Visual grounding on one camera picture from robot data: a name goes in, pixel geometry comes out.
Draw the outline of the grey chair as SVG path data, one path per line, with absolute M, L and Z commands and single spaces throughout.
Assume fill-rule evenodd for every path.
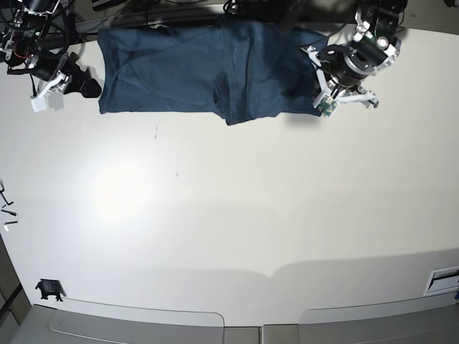
M 33 306 L 13 343 L 259 343 L 257 328 L 167 325 Z
M 266 325 L 262 343 L 457 343 L 458 305 L 385 317 Z

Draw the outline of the grey left chair back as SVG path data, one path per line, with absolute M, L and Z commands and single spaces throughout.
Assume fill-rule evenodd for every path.
M 13 343 L 259 343 L 257 328 L 167 325 L 33 306 Z

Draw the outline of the black hex key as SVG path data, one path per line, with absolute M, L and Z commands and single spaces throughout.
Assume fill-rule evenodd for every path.
M 5 188 L 4 188 L 4 185 L 3 185 L 2 181 L 0 181 L 0 196 L 4 201 L 4 205 L 2 206 L 3 208 L 5 208 L 7 206 L 11 206 L 14 203 L 13 201 L 9 201 L 8 198 L 6 197 Z

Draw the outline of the grey right chair back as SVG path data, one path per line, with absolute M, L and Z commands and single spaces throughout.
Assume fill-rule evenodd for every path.
M 262 343 L 457 343 L 458 305 L 385 317 L 266 325 Z

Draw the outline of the silver hex key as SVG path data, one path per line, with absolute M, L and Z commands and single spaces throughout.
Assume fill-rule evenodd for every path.
M 9 216 L 9 218 L 4 222 L 4 230 L 9 232 L 9 227 L 19 222 L 19 216 L 16 212 L 10 211 L 6 208 L 2 208 L 1 213 L 7 214 Z

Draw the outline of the dark blue T-shirt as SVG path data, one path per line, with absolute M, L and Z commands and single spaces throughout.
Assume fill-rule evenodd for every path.
M 214 113 L 228 125 L 281 113 L 317 116 L 316 73 L 301 47 L 320 34 L 259 21 L 102 29 L 102 114 Z

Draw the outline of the black plastic clip part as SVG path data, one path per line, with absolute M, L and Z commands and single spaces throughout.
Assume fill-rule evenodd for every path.
M 40 291 L 42 300 L 55 297 L 56 301 L 62 302 L 62 297 L 66 296 L 60 281 L 55 279 L 41 279 L 35 289 Z

